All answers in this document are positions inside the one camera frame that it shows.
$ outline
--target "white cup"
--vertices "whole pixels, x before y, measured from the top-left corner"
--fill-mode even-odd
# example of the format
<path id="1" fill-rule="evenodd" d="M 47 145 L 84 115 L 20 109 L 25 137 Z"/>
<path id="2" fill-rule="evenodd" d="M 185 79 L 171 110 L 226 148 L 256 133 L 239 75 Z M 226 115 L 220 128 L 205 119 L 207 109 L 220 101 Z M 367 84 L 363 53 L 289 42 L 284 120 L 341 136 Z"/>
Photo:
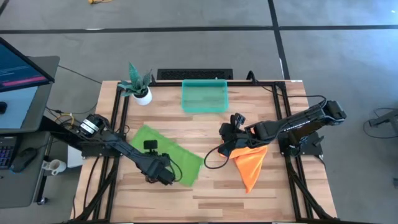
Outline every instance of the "white cup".
<path id="1" fill-rule="evenodd" d="M 61 160 L 54 159 L 51 162 L 43 161 L 42 168 L 45 170 L 51 170 L 52 175 L 57 175 L 67 168 L 67 164 L 62 162 Z"/>

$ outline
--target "gray floor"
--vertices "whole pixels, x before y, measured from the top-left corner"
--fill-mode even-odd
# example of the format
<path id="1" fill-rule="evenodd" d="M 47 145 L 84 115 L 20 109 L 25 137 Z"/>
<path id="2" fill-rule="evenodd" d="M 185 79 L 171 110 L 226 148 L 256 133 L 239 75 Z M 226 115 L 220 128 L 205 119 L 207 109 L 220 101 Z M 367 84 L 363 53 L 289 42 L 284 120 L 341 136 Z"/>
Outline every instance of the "gray floor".
<path id="1" fill-rule="evenodd" d="M 282 26 L 383 25 L 398 23 L 397 1 L 278 0 Z M 0 29 L 93 29 L 170 26 L 269 26 L 266 0 L 10 1 Z M 97 80 L 127 78 L 127 63 L 140 71 L 158 68 L 233 68 L 236 78 L 253 70 L 261 79 L 281 79 L 273 31 L 141 34 L 2 35 L 26 55 L 59 55 L 63 66 Z M 283 31 L 292 79 L 308 94 L 338 100 L 348 119 L 320 132 L 326 171 L 338 216 L 344 220 L 396 223 L 397 139 L 373 139 L 363 123 L 373 109 L 398 107 L 398 30 Z M 84 111 L 100 86 L 62 70 L 48 106 Z M 391 136 L 391 128 L 370 130 Z M 69 217 L 78 170 L 50 179 L 42 207 L 0 210 L 1 223 L 52 223 Z M 32 220 L 33 215 L 40 217 Z"/>

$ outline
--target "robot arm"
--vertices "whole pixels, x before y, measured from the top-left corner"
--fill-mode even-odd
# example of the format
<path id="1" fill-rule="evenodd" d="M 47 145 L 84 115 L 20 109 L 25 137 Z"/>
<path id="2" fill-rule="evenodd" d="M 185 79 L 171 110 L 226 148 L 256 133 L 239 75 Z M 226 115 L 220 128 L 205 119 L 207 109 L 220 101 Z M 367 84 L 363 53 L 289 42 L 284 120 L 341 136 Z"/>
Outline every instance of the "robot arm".
<path id="1" fill-rule="evenodd" d="M 218 149 L 218 152 L 228 157 L 236 148 L 264 146 L 277 138 L 278 134 L 287 131 L 294 132 L 298 144 L 302 138 L 324 125 L 337 125 L 345 118 L 346 113 L 336 101 L 322 101 L 284 119 L 261 121 L 241 130 L 239 127 L 244 123 L 245 118 L 236 113 L 231 116 L 231 123 L 221 125 L 219 133 L 225 144 Z"/>
<path id="2" fill-rule="evenodd" d="M 79 127 L 79 135 L 86 139 L 80 143 L 81 148 L 84 149 L 87 144 L 95 144 L 109 150 L 117 150 L 136 163 L 137 168 L 146 176 L 148 182 L 159 181 L 164 185 L 172 184 L 175 174 L 166 169 L 170 166 L 168 154 L 141 153 L 117 133 L 107 128 L 108 126 L 106 118 L 98 114 L 89 115 Z"/>

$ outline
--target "teal plastic container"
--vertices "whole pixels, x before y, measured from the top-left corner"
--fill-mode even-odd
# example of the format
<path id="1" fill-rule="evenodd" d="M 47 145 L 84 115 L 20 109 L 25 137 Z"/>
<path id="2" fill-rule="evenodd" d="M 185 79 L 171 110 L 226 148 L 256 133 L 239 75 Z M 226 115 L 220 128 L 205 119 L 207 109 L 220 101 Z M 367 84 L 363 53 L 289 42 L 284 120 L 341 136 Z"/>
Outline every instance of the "teal plastic container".
<path id="1" fill-rule="evenodd" d="M 224 113 L 228 109 L 226 80 L 183 80 L 181 106 L 187 113 Z"/>

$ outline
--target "white flower pot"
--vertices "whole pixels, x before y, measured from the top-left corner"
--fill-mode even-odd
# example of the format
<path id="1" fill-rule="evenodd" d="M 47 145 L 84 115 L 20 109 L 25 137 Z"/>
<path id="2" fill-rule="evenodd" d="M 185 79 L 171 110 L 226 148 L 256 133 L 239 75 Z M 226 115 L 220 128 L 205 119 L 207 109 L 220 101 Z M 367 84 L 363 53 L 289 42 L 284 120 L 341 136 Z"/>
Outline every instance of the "white flower pot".
<path id="1" fill-rule="evenodd" d="M 152 101 L 152 93 L 150 92 L 150 88 L 149 87 L 147 87 L 147 88 L 148 88 L 148 92 L 144 97 L 140 98 L 140 97 L 136 97 L 134 94 L 132 95 L 139 105 L 144 106 Z"/>

